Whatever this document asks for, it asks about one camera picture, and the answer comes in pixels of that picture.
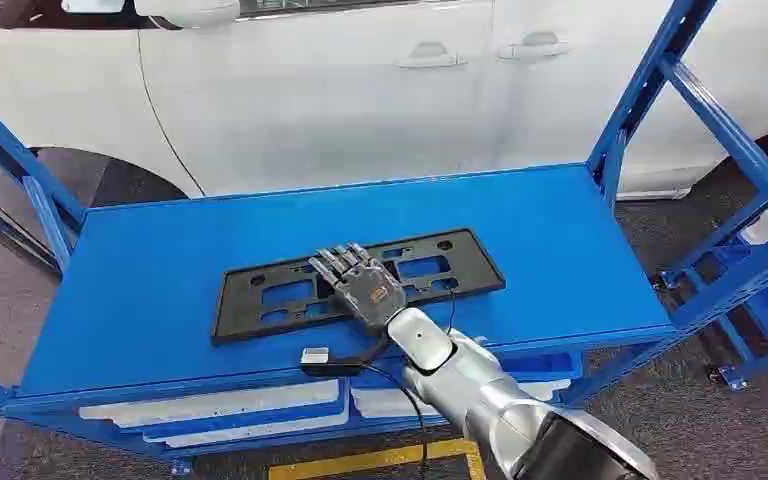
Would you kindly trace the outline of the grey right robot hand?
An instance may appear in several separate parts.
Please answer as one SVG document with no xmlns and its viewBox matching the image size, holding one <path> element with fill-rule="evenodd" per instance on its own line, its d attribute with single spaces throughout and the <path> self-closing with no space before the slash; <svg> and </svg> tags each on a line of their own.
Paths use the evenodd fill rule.
<svg viewBox="0 0 768 480">
<path fill-rule="evenodd" d="M 357 243 L 318 249 L 308 263 L 331 285 L 354 317 L 373 332 L 382 331 L 407 308 L 400 282 Z"/>
</svg>

